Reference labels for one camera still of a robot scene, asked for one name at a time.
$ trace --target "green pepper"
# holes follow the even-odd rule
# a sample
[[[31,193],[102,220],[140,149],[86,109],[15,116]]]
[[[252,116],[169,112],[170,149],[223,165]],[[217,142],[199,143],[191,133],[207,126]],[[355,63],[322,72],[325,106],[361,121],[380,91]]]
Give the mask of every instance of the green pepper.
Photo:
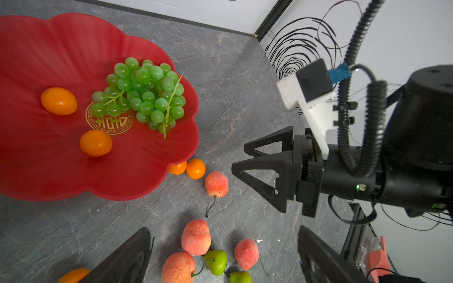
[[[252,277],[247,271],[230,274],[230,283],[252,283]]]
[[[225,271],[225,268],[227,267],[227,253],[221,249],[207,252],[204,255],[204,260],[209,266],[209,270],[211,271],[211,273],[216,276],[221,275]]]

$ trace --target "marble surface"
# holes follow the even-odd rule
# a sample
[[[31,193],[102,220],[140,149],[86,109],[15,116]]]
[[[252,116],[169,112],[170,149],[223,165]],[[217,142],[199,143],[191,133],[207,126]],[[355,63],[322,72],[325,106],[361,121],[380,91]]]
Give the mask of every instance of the marble surface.
[[[2,0],[0,7],[0,15],[41,19],[67,12],[97,16],[126,34],[153,41],[196,89],[200,144],[194,157],[206,163],[208,172],[224,172],[230,181],[230,193],[213,207],[208,220],[212,243],[227,251],[228,266],[237,266],[233,250],[238,240],[260,239],[260,256],[271,277],[256,264],[249,270],[254,282],[304,282],[296,244],[300,225],[341,251],[348,226],[330,211],[326,195],[320,197],[315,219],[302,216],[296,202],[281,214],[231,174],[233,162],[249,158],[243,152],[245,142],[289,125],[299,133],[303,130],[297,114],[283,107],[277,75],[255,38],[77,1]],[[270,183],[274,177],[267,172],[257,176]],[[203,218],[211,202],[204,179],[192,180],[186,174],[168,175],[153,193],[125,202],[90,193],[44,203],[0,196],[0,282],[54,283],[72,269],[92,269],[143,226],[155,236],[145,282],[160,282],[165,260],[182,250],[184,226]],[[352,216],[344,201],[335,201],[335,206],[343,217]],[[201,257],[195,260],[199,269]],[[205,272],[195,282],[228,280]]]

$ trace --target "fruit stem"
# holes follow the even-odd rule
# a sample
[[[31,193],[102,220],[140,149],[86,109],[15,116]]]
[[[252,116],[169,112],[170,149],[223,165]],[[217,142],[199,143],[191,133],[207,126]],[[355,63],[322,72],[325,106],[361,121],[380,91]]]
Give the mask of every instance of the fruit stem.
[[[212,259],[212,261],[214,261],[214,262],[216,261],[215,258],[208,258],[208,259],[206,259],[206,260],[204,261],[204,263],[203,263],[203,267],[201,268],[200,272],[190,274],[190,278],[194,278],[195,276],[199,275],[199,274],[203,271],[204,266],[206,265],[206,262],[207,262],[208,260],[210,260],[210,259]]]
[[[206,218],[209,218],[209,211],[211,210],[211,208],[216,204],[216,199],[217,199],[217,196],[214,195],[214,203],[211,205],[211,207],[207,210],[206,212],[206,215],[204,217]]]
[[[110,99],[109,101],[104,103],[104,105],[107,105],[107,104],[110,104],[110,103],[116,101],[118,98],[120,98],[121,95],[123,95],[123,93],[124,93],[124,91],[122,91],[120,94],[118,94],[117,96],[113,97],[112,99]]]
[[[177,82],[176,85],[174,86],[173,93],[171,94],[171,97],[170,97],[170,100],[169,100],[169,104],[168,104],[168,106],[167,106],[167,115],[165,115],[165,120],[164,120],[164,130],[163,130],[163,132],[164,132],[164,139],[167,138],[167,131],[166,131],[165,128],[167,127],[167,123],[168,123],[168,121],[169,121],[169,114],[170,114],[170,108],[171,108],[171,107],[170,107],[170,103],[171,103],[171,100],[173,99],[173,96],[174,96],[174,94],[175,94],[175,92],[176,92],[176,87],[179,85],[179,82],[181,81],[182,78],[183,78],[183,76],[181,75],[181,76],[179,77],[178,82]]]
[[[267,277],[269,277],[270,275],[267,274],[266,269],[264,269],[264,264],[263,264],[263,262],[261,261],[261,258],[260,258],[260,262],[261,262],[261,266],[262,266],[262,268],[263,268],[264,273],[266,274]]]

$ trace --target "peach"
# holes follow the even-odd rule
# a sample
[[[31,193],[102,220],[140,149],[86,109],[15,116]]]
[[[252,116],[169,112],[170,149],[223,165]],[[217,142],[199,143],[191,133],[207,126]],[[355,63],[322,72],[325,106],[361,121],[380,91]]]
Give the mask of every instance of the peach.
[[[205,220],[194,220],[184,228],[181,246],[192,255],[204,255],[211,246],[211,234]]]
[[[258,262],[260,253],[254,240],[244,239],[234,249],[234,256],[242,269],[249,270],[250,267]]]
[[[186,252],[172,254],[162,267],[162,283],[192,283],[192,273],[196,270],[195,261]]]
[[[228,178],[219,171],[214,171],[206,177],[206,192],[209,196],[224,197],[228,193]]]

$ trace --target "gold emblem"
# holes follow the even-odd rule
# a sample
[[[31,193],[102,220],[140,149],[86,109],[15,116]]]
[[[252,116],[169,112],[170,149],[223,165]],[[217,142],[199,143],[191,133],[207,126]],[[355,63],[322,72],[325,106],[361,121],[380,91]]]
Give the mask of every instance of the gold emblem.
[[[88,125],[94,130],[103,130],[109,135],[122,134],[129,130],[132,127],[134,122],[134,115],[132,115],[132,110],[123,111],[118,117],[112,117],[105,115],[102,118],[93,116],[90,111],[90,105],[88,105],[87,110],[85,110],[85,119],[87,120]]]

